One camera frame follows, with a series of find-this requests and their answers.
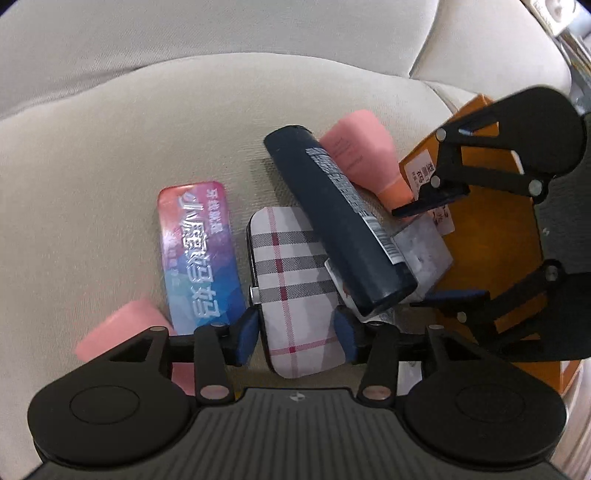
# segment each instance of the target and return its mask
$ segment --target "red stripe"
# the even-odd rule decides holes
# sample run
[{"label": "red stripe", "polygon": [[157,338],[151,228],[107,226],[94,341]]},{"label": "red stripe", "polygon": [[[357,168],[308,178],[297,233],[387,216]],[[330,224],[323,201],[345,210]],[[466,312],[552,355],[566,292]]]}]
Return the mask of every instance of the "red stripe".
[{"label": "red stripe", "polygon": [[[272,238],[273,238],[273,251],[275,253],[275,262],[281,261],[281,249],[279,247],[279,236],[277,235],[277,221],[275,220],[275,212],[272,207],[267,207],[267,213],[269,214],[269,225],[271,227]],[[277,272],[279,276],[279,288],[281,290],[281,306],[283,307],[283,316],[285,318],[285,327],[287,329],[287,341],[288,341],[288,352],[291,357],[291,375],[293,378],[297,378],[297,346],[294,339],[294,329],[291,322],[290,305],[287,301],[287,289],[285,288],[285,274],[283,269]]]},{"label": "red stripe", "polygon": [[276,355],[285,355],[286,353],[302,352],[304,350],[311,350],[311,349],[319,347],[319,346],[328,345],[329,343],[333,343],[336,341],[337,341],[337,337],[330,337],[330,338],[325,338],[323,340],[317,340],[315,342],[304,343],[303,345],[294,345],[294,346],[289,346],[287,348],[278,348],[276,350],[270,350],[269,353],[271,354],[271,356],[276,356]]}]

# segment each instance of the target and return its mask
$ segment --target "black cylindrical bottle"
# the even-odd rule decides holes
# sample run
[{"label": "black cylindrical bottle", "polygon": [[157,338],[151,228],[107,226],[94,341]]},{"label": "black cylindrical bottle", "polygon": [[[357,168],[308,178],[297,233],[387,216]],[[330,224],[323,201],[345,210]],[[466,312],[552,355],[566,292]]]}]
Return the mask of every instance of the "black cylindrical bottle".
[{"label": "black cylindrical bottle", "polygon": [[362,315],[385,310],[417,288],[398,248],[307,129],[280,128],[267,135],[265,147]]}]

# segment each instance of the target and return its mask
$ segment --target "white card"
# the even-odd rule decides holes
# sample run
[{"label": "white card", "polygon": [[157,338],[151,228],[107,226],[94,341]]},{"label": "white card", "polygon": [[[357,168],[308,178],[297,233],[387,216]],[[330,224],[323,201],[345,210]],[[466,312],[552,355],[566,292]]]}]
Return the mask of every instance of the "white card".
[{"label": "white card", "polygon": [[[419,153],[419,155],[404,166],[404,171],[406,172],[410,189],[414,193],[414,198],[418,199],[418,191],[421,186],[426,184],[435,172],[435,165],[433,164],[431,155],[429,155],[429,151],[423,150]],[[447,205],[435,208],[429,211],[429,213],[432,215],[433,222],[435,222],[440,235],[447,235],[455,231],[456,227],[453,224],[452,214]]]}]

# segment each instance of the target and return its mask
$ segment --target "pink object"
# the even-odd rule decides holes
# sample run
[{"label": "pink object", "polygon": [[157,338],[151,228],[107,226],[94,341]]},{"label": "pink object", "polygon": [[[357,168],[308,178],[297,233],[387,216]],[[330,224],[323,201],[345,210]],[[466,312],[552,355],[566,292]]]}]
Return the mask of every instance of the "pink object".
[{"label": "pink object", "polygon": [[[78,343],[76,356],[83,362],[88,362],[154,326],[166,327],[171,335],[176,335],[172,325],[149,300],[130,301]],[[173,382],[187,395],[195,395],[193,365],[173,364]]]},{"label": "pink object", "polygon": [[320,144],[349,180],[375,193],[388,210],[414,200],[392,136],[372,112],[357,110],[343,117]]}]

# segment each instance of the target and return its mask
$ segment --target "cardboard box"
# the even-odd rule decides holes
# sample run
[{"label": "cardboard box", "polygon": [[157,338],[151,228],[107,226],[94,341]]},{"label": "cardboard box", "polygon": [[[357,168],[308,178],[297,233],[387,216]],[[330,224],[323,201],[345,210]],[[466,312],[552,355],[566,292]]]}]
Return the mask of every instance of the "cardboard box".
[{"label": "cardboard box", "polygon": [[[492,101],[489,98],[478,95],[453,118],[474,112],[490,103]],[[498,126],[490,125],[475,134],[494,136],[498,134]],[[433,170],[428,162],[437,164],[438,149],[439,142],[433,132],[400,162],[402,176],[413,191],[417,191],[419,184],[428,181],[432,173],[430,170]],[[468,166],[519,172],[511,152],[505,150],[463,147],[462,159],[464,165]],[[427,178],[423,178],[425,173],[428,174]],[[438,228],[445,235],[444,240],[452,253],[454,264],[436,290],[481,288],[489,290],[494,298],[542,263],[532,201],[527,197],[475,186],[471,186],[470,191],[467,198],[446,207],[448,217],[445,210],[439,209],[437,212]],[[497,320],[497,329],[502,332],[516,325],[539,312],[545,305],[545,296],[538,296]],[[447,319],[440,314],[437,319],[446,328],[473,339],[470,330],[457,320]],[[537,362],[518,366],[563,393],[580,362],[571,362],[572,365],[564,363]]]}]

